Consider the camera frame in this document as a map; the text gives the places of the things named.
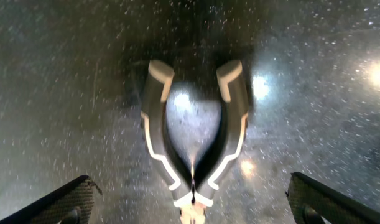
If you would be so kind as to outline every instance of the scratch on surface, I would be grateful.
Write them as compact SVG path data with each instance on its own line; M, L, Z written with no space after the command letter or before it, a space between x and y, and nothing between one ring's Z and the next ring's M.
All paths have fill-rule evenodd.
M95 109L95 101L96 101L96 80L97 80L97 73L98 73L98 62L100 60L97 60L96 62L96 73L95 73L95 79L93 80L93 106L91 107L91 112Z

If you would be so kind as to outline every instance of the pliers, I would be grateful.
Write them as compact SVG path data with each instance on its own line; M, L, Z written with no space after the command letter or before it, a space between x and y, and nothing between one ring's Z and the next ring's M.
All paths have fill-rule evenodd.
M248 96L241 61L232 60L216 71L223 99L215 144L199 166L185 167L167 134L165 106L174 70L160 60L151 60L142 101L142 127L147 152L154 167L169 186L173 204L180 208L182 223L204 223L205 209L241 152L248 118Z

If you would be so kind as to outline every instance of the black object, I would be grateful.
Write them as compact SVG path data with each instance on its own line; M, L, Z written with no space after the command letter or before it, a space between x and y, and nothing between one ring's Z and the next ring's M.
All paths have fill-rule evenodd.
M0 221L0 224L86 224L93 208L93 187L87 175L65 184L38 201Z
M380 224L380 213L333 190L308 176L295 172L287 198L297 224L369 223Z
M216 74L224 102L218 137L200 165L190 171L172 148L165 125L165 106L174 70L158 60L149 64L141 111L144 135L147 150L169 186L176 207L190 204L193 198L212 206L215 191L241 152L249 109L241 61L226 63Z

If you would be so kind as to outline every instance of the speckled granite surface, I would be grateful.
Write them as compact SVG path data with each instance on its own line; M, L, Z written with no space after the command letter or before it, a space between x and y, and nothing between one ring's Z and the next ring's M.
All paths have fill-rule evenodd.
M88 174L91 223L179 223L141 138L152 58L188 158L216 133L216 67L244 65L246 140L207 223L293 223L294 171L380 211L380 1L0 0L0 219Z

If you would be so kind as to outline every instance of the white trim line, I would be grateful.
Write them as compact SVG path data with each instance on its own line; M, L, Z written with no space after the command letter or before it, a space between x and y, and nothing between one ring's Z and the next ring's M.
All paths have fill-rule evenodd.
M180 178L178 175L175 173L173 170L172 166L169 164L166 156L155 154L154 149L152 148L151 144L151 137L150 137L150 123L149 123L149 117L146 115L143 111L141 111L141 117L144 119L144 130L146 133L146 142L147 142L147 147L148 151L153 159L156 159L158 161L161 161L166 169L166 171L169 173L171 178L175 181L172 185L169 186L169 190L175 190L177 187L182 184Z
M237 150L235 151L234 154L225 156L225 158L223 159L223 162L221 162L221 164L219 165L217 170L208 179L209 186L215 190L219 190L219 185L215 184L215 180L220 176L220 174L226 168L228 162L236 159L239 156L239 154L241 153L242 143L244 142L245 126L246 126L246 118L247 117L248 117L248 113L244 114L241 118L241 132L239 134Z
M224 70L224 65L217 69L217 82L219 83L219 89L222 99L229 103L231 101L231 96L229 94L228 84L236 79L242 72L242 63L239 61L239 66L230 71L228 74L222 74L221 71Z
M195 198L196 202L200 202L200 203L206 205L207 207L211 207L213 205L213 200L204 197L203 195L199 194L198 192L194 193L194 198Z
M167 97L169 96L170 86L172 85L173 76L175 75L173 68L160 60L151 60L148 65L148 72L152 77L164 84L160 101L163 103L166 102Z
M193 197L192 192L189 192L188 194L184 195L182 198L176 201L173 201L173 205L177 208L180 208L184 205L191 204L192 197Z

